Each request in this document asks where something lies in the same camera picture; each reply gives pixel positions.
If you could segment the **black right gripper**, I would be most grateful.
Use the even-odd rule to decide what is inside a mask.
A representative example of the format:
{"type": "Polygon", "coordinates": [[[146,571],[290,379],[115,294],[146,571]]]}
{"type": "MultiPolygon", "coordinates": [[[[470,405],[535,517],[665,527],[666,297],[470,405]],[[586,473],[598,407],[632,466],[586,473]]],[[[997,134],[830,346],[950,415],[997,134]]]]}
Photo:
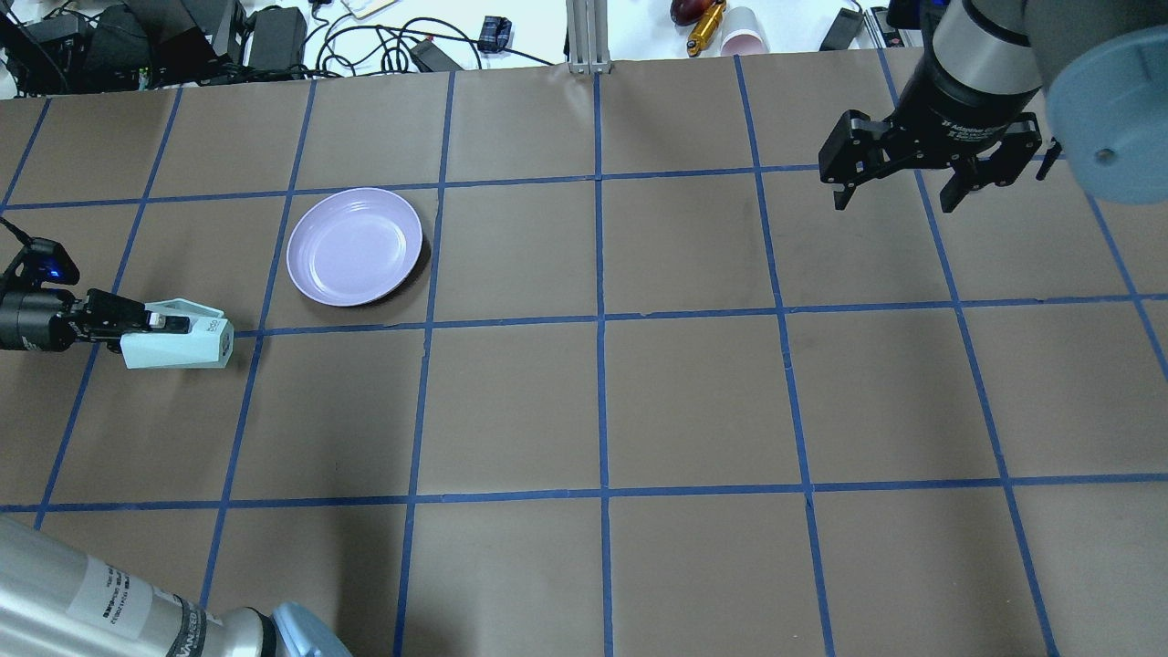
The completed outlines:
{"type": "Polygon", "coordinates": [[[951,213],[971,192],[1017,181],[1038,153],[1038,115],[1026,112],[1038,94],[985,94],[959,79],[910,78],[887,122],[847,109],[819,154],[820,180],[835,210],[844,210],[863,184],[906,168],[943,168],[953,175],[940,191],[951,213]]]}

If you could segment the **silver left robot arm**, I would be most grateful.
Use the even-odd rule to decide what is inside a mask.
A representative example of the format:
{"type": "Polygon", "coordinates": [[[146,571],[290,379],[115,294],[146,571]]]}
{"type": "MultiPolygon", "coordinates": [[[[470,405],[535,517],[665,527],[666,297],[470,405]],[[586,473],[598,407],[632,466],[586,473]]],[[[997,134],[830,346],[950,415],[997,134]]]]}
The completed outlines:
{"type": "MultiPolygon", "coordinates": [[[[4,293],[4,350],[106,343],[130,369],[221,369],[234,350],[224,312],[186,299],[142,304],[92,288],[4,293]]],[[[16,656],[346,656],[308,608],[215,615],[12,518],[1,530],[4,653],[16,656]]]]}

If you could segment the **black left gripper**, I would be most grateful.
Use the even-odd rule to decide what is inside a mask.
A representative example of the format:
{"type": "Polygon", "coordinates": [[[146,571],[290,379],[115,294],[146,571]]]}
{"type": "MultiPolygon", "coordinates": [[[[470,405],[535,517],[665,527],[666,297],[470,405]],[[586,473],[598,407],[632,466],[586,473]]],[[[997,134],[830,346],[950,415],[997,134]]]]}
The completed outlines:
{"type": "Polygon", "coordinates": [[[64,352],[76,343],[120,344],[134,332],[189,333],[192,317],[147,312],[145,304],[91,288],[83,298],[65,288],[4,295],[1,350],[64,352]]]}

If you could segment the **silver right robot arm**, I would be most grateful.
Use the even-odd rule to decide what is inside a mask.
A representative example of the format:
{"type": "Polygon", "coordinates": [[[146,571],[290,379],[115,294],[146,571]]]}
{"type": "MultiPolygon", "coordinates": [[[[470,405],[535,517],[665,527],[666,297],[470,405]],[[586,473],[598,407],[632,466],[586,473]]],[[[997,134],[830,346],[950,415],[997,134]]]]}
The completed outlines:
{"type": "Polygon", "coordinates": [[[863,184],[951,171],[948,213],[971,193],[1036,178],[1064,157],[1082,191],[1163,203],[1163,1],[951,1],[884,120],[847,109],[819,152],[837,210],[863,184]]]}

